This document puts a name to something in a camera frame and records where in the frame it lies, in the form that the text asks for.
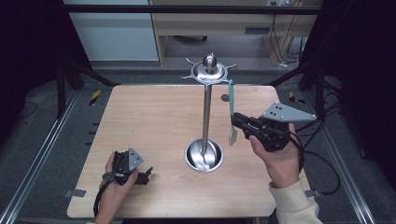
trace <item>aluminum rail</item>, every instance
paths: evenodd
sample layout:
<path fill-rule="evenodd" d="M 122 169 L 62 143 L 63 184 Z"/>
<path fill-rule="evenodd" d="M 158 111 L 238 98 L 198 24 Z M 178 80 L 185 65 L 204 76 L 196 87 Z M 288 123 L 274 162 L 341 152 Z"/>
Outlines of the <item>aluminum rail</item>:
<path fill-rule="evenodd" d="M 20 186 L 18 187 L 13 198 L 11 199 L 11 202 L 1 214 L 1 224 L 14 223 L 15 219 L 17 218 L 17 215 L 21 211 L 21 208 L 26 198 L 28 197 L 30 190 L 32 189 L 35 181 L 37 180 L 38 175 L 40 174 L 40 171 L 45 161 L 47 160 L 47 157 L 50 154 L 59 133 L 61 132 L 67 118 L 69 117 L 70 111 L 73 108 L 77 96 L 78 91 L 72 91 L 63 115 L 55 120 L 55 123 L 49 131 L 46 140 L 44 141 L 41 148 L 38 150 L 37 155 L 35 156 L 35 160 L 33 161 Z"/>
<path fill-rule="evenodd" d="M 322 15 L 341 13 L 342 9 L 322 7 L 243 7 L 243 6 L 126 6 L 126 5 L 63 5 L 42 6 L 42 10 L 85 13 L 198 13 L 198 14 L 269 14 Z"/>
<path fill-rule="evenodd" d="M 307 99 L 309 106 L 311 107 L 312 111 L 315 111 L 314 100 L 311 94 L 304 92 L 304 98 Z M 326 124 L 323 126 L 322 131 L 320 132 L 322 135 L 322 139 L 324 140 L 325 144 L 327 145 L 329 156 L 332 160 L 334 168 L 336 169 L 337 173 L 340 175 L 341 182 L 343 183 L 343 187 L 345 188 L 346 195 L 348 196 L 350 203 L 352 204 L 353 209 L 359 219 L 359 221 L 363 224 L 375 224 L 375 219 L 359 190 L 358 185 L 353 178 L 352 173 L 350 173 L 349 169 L 347 168 L 344 159 L 342 158 L 336 144 L 332 140 L 332 136 Z"/>

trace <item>beige sleeve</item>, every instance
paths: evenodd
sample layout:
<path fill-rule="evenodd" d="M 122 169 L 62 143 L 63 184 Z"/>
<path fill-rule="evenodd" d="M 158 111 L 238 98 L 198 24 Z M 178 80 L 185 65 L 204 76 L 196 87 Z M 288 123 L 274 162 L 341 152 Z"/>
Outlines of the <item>beige sleeve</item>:
<path fill-rule="evenodd" d="M 306 198 L 301 180 L 283 189 L 275 189 L 270 183 L 270 191 L 276 202 L 276 216 L 280 224 L 322 223 L 318 219 L 319 206 Z"/>

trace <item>wooden table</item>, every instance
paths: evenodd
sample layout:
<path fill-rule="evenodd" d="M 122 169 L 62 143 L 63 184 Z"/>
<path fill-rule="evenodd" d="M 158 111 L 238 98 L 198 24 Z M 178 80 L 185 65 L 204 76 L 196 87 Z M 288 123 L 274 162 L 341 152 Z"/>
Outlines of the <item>wooden table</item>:
<path fill-rule="evenodd" d="M 67 214 L 93 217 L 110 153 L 133 147 L 145 159 L 139 170 L 153 171 L 148 185 L 134 186 L 119 217 L 268 217 L 275 202 L 264 163 L 241 130 L 228 144 L 229 104 L 220 99 L 227 93 L 227 85 L 213 87 L 209 123 L 209 138 L 222 146 L 224 162 L 201 174 L 187 165 L 184 151 L 202 138 L 204 86 L 115 87 L 77 184 L 87 192 L 72 198 Z M 273 87 L 235 85 L 234 100 L 235 112 L 258 117 L 278 98 Z M 301 178 L 308 189 L 304 171 Z"/>

